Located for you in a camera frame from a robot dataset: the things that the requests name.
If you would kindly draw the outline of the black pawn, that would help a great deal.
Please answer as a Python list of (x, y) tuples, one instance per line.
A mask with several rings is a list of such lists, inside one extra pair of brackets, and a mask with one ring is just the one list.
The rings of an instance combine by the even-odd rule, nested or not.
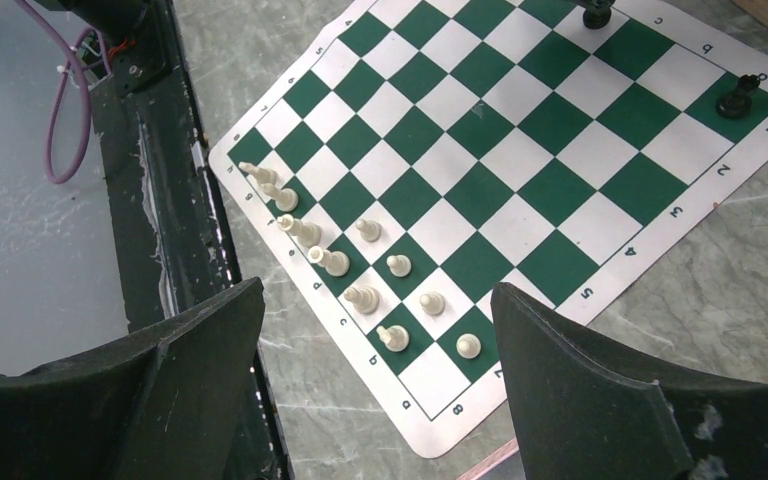
[(583, 24), (591, 30), (598, 30), (607, 26), (612, 16), (614, 0), (585, 0), (581, 3), (584, 8), (582, 16)]

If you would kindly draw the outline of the black rook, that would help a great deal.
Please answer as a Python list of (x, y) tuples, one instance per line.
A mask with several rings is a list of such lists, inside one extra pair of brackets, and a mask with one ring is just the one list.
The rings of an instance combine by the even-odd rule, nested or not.
[(752, 96), (762, 80), (758, 74), (745, 74), (737, 79), (730, 92), (722, 94), (716, 101), (715, 111), (724, 118), (736, 119), (746, 116), (752, 107)]

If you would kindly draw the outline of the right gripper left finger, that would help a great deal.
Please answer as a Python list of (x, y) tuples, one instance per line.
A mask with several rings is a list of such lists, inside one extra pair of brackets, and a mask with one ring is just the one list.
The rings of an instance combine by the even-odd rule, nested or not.
[(257, 278), (94, 349), (0, 375), (0, 479), (219, 479), (265, 302)]

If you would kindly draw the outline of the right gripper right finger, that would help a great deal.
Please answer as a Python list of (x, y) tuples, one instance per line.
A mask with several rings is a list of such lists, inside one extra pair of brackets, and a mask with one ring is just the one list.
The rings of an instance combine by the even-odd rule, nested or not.
[(491, 295), (529, 479), (768, 479), (768, 383), (677, 365), (509, 283)]

